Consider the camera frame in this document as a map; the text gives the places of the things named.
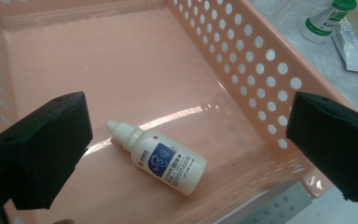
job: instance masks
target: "eye drop bottle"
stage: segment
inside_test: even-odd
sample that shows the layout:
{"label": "eye drop bottle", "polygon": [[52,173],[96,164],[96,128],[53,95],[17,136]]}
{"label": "eye drop bottle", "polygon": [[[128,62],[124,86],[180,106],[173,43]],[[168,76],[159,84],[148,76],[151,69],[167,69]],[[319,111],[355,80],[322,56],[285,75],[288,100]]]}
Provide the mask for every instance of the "eye drop bottle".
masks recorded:
{"label": "eye drop bottle", "polygon": [[301,34],[309,41],[322,43],[338,23],[357,7],[356,0],[334,0],[332,5],[302,23]]}
{"label": "eye drop bottle", "polygon": [[205,170],[206,159],[168,136],[125,122],[108,121],[112,139],[131,153],[134,164],[170,187],[189,195]]}

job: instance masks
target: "tube package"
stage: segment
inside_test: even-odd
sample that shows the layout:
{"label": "tube package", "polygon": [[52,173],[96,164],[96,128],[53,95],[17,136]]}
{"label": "tube package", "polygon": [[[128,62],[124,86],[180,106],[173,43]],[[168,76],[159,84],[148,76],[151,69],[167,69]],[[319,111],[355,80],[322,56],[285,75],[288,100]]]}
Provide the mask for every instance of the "tube package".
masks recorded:
{"label": "tube package", "polygon": [[331,36],[347,70],[358,72],[358,40],[346,18],[339,22]]}

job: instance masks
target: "green-capped bottle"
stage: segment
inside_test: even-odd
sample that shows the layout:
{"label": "green-capped bottle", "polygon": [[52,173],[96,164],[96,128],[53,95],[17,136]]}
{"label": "green-capped bottle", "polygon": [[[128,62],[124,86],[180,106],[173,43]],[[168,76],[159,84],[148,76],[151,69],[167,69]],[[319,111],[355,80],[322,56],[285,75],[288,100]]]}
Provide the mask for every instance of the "green-capped bottle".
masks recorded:
{"label": "green-capped bottle", "polygon": [[301,26],[301,34],[312,42],[324,42],[334,27],[356,6],[356,0],[334,0],[329,8],[306,19]]}

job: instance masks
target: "white bottle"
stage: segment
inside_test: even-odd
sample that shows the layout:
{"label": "white bottle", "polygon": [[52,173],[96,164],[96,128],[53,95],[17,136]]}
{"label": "white bottle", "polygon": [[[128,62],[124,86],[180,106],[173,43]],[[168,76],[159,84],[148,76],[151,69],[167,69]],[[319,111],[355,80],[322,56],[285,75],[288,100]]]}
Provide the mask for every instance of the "white bottle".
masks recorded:
{"label": "white bottle", "polygon": [[154,130],[112,120],[106,126],[112,139],[131,153],[134,164],[185,195],[193,192],[205,170],[205,158]]}

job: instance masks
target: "black object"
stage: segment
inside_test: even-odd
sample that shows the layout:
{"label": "black object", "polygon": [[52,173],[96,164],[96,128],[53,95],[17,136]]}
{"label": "black object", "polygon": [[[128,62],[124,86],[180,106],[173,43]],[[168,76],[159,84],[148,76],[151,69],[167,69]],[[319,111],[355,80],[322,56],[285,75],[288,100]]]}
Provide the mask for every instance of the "black object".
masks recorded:
{"label": "black object", "polygon": [[0,133],[0,217],[9,198],[20,210],[50,208],[91,139],[83,92],[55,98]]}
{"label": "black object", "polygon": [[325,97],[297,92],[286,136],[344,194],[358,202],[358,113]]}

